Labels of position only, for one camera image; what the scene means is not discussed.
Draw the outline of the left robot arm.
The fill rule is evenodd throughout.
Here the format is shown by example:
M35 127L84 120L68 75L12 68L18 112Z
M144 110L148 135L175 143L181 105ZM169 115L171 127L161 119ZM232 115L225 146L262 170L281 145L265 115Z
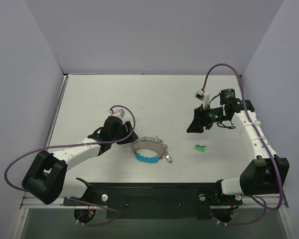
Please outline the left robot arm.
M60 151L41 150L28 169L21 185L41 202L51 204L61 194L66 172L87 159L97 157L111 149L112 144L136 141L135 126L121 117L109 116L104 125L96 129L77 145Z

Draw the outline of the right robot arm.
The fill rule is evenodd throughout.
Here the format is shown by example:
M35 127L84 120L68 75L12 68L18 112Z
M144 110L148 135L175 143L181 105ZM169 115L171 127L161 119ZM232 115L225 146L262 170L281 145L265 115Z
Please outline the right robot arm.
M202 104L194 109L194 118L187 133L203 133L215 123L229 121L238 131L249 157L248 166L238 178L222 180L221 186L213 190L214 201L223 204L231 195L280 193L290 165L288 160L279 157L268 143L252 103L237 98L234 89L225 89L219 93L218 108L212 109L207 103L207 92L199 90L195 97L201 100Z

